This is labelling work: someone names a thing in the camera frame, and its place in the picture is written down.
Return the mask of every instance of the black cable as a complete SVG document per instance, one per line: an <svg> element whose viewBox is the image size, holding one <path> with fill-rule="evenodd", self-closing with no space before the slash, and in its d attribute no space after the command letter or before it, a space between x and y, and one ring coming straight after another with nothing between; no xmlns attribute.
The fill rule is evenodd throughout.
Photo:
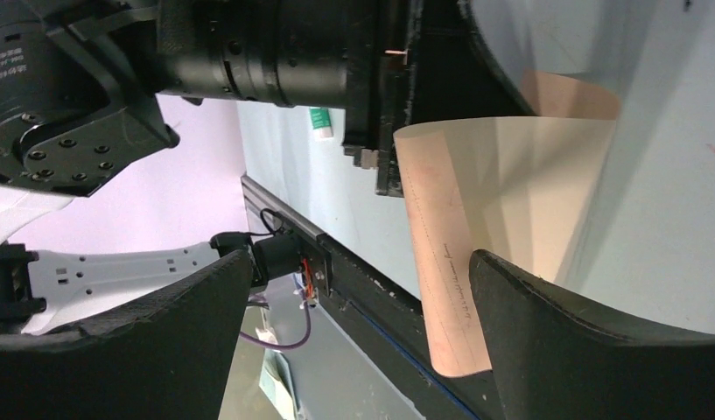
<svg viewBox="0 0 715 420"><path fill-rule="evenodd" d="M270 225L270 223L267 221L267 218L265 215L270 215L274 221L280 221L280 227L275 229ZM262 220L262 224L264 227L267 229L267 231L270 232L271 235L281 235L284 233L284 222L282 216L280 216L279 213L269 209L269 208L263 208L261 212L259 212L259 219Z"/></svg>

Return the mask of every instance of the purple wire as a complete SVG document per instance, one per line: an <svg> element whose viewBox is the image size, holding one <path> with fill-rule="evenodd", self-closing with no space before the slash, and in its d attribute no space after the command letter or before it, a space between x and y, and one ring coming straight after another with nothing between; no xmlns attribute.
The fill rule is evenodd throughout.
<svg viewBox="0 0 715 420"><path fill-rule="evenodd" d="M239 332L239 337L241 337L245 341L248 341L251 344L256 344L258 346L269 348L271 350L277 350L280 352L295 350L296 348L303 346L305 342L308 341L308 339L311 337L311 313L308 311L308 301L305 298L305 292L303 290L300 291L300 297L303 299L303 310L305 311L305 335L302 339L300 339L299 342L288 345L272 344L266 341L261 341L260 339L255 339L254 337L246 334L245 332Z"/></svg>

